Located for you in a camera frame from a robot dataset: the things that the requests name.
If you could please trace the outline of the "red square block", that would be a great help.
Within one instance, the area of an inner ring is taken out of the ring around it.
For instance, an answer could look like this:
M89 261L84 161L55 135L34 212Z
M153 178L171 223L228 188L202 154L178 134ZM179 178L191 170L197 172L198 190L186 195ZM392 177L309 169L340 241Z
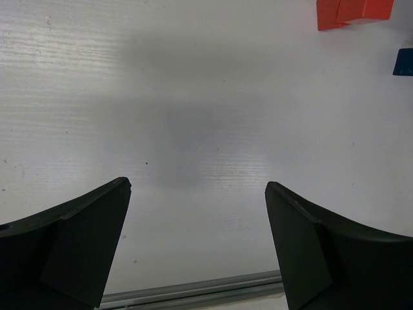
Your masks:
M347 23L338 23L337 15L340 0L317 0L317 29L319 31L333 30L348 26Z

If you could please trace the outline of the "red arch block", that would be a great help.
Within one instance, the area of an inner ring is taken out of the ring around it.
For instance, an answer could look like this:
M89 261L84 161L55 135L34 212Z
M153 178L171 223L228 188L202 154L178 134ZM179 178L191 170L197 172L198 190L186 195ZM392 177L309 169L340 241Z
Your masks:
M394 0L341 0L337 13L339 23L362 19L384 21L390 19Z

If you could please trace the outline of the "blue double arch block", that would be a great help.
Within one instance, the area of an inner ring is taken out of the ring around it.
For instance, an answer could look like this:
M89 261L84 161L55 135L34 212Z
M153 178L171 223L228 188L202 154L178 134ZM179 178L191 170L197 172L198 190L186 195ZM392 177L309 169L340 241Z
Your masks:
M399 49L393 75L413 76L413 48Z

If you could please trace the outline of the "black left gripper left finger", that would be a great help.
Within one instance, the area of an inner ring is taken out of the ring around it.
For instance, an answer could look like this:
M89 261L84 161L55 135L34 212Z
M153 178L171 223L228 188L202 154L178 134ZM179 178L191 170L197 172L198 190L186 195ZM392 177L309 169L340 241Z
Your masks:
M1 225L1 309L100 306L131 197L120 177Z

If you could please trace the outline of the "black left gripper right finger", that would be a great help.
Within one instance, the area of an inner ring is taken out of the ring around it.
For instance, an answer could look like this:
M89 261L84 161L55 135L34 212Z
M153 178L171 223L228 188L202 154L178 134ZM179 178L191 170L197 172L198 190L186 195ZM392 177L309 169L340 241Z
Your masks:
M269 182L265 200L289 309L411 309L412 238L349 220Z

